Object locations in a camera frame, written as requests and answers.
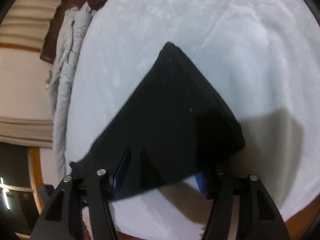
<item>white bed sheet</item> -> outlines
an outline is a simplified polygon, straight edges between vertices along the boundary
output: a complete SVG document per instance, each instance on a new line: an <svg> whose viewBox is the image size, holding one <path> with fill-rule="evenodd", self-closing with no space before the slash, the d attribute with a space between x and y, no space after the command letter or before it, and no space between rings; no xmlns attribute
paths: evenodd
<svg viewBox="0 0 320 240"><path fill-rule="evenodd" d="M82 45L67 163L85 156L167 41L242 125L246 148L227 169L257 174L285 220L308 205L320 192L320 29L302 0L109 0ZM200 239L210 205L192 189L193 177L115 202L116 226L150 240Z"/></svg>

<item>screw head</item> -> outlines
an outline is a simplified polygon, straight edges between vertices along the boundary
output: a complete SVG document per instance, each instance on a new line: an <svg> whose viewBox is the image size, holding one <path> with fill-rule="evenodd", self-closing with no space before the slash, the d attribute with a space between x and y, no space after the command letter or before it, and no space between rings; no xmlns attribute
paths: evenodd
<svg viewBox="0 0 320 240"><path fill-rule="evenodd" d="M249 180L251 180L251 181L257 181L258 179L259 179L259 178L258 178L257 175L251 174L251 175L249 176Z"/></svg>
<svg viewBox="0 0 320 240"><path fill-rule="evenodd" d="M69 182L69 181L71 181L71 176L65 176L64 178L63 178L63 182Z"/></svg>
<svg viewBox="0 0 320 240"><path fill-rule="evenodd" d="M217 174L218 175L224 175L223 169L217 169Z"/></svg>
<svg viewBox="0 0 320 240"><path fill-rule="evenodd" d="M105 169L97 170L97 174L98 174L98 176L102 176L102 175L106 174L106 170Z"/></svg>

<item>mattress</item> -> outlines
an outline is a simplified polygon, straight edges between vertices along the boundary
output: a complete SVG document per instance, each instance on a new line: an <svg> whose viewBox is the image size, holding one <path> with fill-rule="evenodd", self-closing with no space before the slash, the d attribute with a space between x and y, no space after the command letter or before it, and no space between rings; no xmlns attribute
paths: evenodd
<svg viewBox="0 0 320 240"><path fill-rule="evenodd" d="M225 168L257 174L284 220L307 206L320 193L320 29L303 0L109 0L82 44L67 163L86 155L167 41L242 126L246 148ZM211 205L192 176L112 206L119 231L175 240L200 239Z"/></svg>

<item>white wall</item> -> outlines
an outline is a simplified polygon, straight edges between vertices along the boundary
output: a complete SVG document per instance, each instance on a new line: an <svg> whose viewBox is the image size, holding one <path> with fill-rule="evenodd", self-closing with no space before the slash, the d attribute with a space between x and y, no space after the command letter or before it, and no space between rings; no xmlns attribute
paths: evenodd
<svg viewBox="0 0 320 240"><path fill-rule="evenodd" d="M50 67L37 52L0 48L0 116L51 119L45 83Z"/></svg>

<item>wall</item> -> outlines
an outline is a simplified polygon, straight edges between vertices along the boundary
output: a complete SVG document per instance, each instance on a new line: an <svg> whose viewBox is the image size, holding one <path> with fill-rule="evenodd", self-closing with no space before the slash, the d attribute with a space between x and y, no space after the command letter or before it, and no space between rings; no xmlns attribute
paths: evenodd
<svg viewBox="0 0 320 240"><path fill-rule="evenodd" d="M16 0L0 26L0 43L41 49L61 0Z"/></svg>
<svg viewBox="0 0 320 240"><path fill-rule="evenodd" d="M37 52L0 48L0 116L51 119L45 83L50 68Z"/></svg>

